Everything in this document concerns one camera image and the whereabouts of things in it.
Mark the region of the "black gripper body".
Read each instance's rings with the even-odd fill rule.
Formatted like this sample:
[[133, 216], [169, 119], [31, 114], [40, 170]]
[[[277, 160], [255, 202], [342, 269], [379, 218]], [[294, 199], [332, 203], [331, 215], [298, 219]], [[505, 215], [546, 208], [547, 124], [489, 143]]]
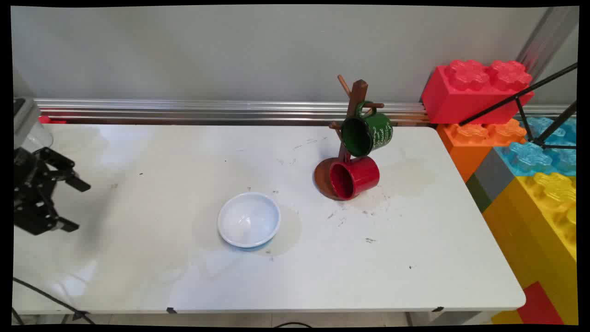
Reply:
[[53, 209], [47, 164], [23, 148], [13, 151], [13, 222], [32, 235], [50, 231], [57, 225]]

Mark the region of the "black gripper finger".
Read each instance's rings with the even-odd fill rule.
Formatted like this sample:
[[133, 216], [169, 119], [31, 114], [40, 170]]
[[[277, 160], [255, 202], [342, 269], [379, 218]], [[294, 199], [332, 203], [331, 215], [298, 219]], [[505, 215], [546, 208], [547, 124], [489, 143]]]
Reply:
[[40, 223], [46, 231], [73, 232], [80, 227], [78, 223], [61, 217], [52, 201], [39, 201], [39, 215]]
[[35, 174], [38, 186], [49, 186], [64, 181], [80, 192], [91, 189], [91, 185], [83, 181], [74, 170], [73, 160], [48, 147], [35, 151], [35, 157], [39, 160]]

